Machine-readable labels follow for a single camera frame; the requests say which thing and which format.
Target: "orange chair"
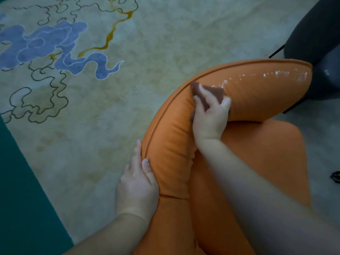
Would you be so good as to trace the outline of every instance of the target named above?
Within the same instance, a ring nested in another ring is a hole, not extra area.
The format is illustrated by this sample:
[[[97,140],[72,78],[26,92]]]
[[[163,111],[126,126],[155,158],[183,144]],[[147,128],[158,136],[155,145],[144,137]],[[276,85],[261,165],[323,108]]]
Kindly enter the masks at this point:
[[[307,158],[299,130],[268,120],[298,101],[311,65],[298,60],[247,60],[206,70],[159,109],[142,141],[159,184],[159,204],[134,254],[254,254],[194,142],[190,82],[223,87],[232,99],[222,141],[251,168],[310,205]]]

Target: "beige carpet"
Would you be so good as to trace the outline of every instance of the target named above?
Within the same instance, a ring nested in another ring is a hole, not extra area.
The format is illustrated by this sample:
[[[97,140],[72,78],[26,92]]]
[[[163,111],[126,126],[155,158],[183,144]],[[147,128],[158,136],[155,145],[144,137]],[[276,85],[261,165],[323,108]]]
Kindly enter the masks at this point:
[[[72,59],[79,54],[85,58],[104,54],[107,62],[98,68],[104,66],[107,70],[124,61],[117,72],[100,80],[94,61],[76,75],[61,70],[57,61],[63,60],[63,53],[56,44],[49,55],[34,54],[34,59],[27,60],[34,48],[51,41],[47,36],[32,42],[33,47],[27,44],[25,51],[18,49],[13,68],[0,71],[2,118],[74,242],[113,218],[115,184],[131,149],[178,86],[221,63],[269,56],[285,43],[317,1],[1,3],[1,32],[23,25],[23,34],[29,36],[40,27],[85,22],[87,28],[73,39]],[[69,29],[63,30],[63,34],[70,34]],[[0,55],[10,47],[8,41],[3,41]],[[1,61],[8,63],[0,57],[0,65]],[[73,65],[62,62],[72,71],[82,60]]]

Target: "floor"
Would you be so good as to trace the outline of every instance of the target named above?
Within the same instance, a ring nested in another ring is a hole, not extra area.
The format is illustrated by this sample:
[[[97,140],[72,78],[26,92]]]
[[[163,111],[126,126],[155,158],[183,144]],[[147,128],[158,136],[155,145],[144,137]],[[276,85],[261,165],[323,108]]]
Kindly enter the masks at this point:
[[[0,113],[73,241],[112,220],[131,148],[178,86],[218,64],[268,57],[317,1],[1,3]],[[329,179],[340,163],[339,102],[277,118],[302,131],[313,207],[340,224],[340,185]]]

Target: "person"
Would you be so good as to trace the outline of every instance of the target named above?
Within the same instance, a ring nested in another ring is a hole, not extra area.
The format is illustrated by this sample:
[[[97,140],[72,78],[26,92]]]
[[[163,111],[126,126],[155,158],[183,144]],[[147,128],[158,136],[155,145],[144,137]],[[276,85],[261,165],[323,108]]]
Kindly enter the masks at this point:
[[[193,133],[244,235],[257,254],[340,254],[340,231],[258,175],[225,146],[231,100],[220,104],[199,86],[210,106],[204,111],[195,96]],[[130,162],[116,187],[116,217],[66,255],[125,255],[133,252],[146,233],[158,204],[158,185],[148,160],[141,161],[137,141]]]

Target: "blue cloud pattern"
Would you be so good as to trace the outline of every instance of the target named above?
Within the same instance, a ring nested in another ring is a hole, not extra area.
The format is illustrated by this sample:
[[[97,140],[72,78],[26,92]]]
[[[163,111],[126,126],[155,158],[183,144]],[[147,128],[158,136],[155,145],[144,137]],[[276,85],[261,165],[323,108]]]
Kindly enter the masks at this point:
[[[11,69],[20,63],[32,61],[36,57],[45,57],[60,48],[61,57],[54,63],[57,70],[67,70],[73,75],[80,73],[87,63],[97,63],[96,78],[105,79],[110,73],[117,72],[123,61],[108,70],[106,69],[107,56],[102,53],[92,53],[87,58],[71,58],[71,51],[75,47],[75,41],[79,34],[87,29],[85,22],[69,23],[63,21],[51,26],[41,26],[31,35],[24,35],[22,25],[14,25],[0,32],[0,42],[11,42],[9,48],[0,54],[0,69]]]

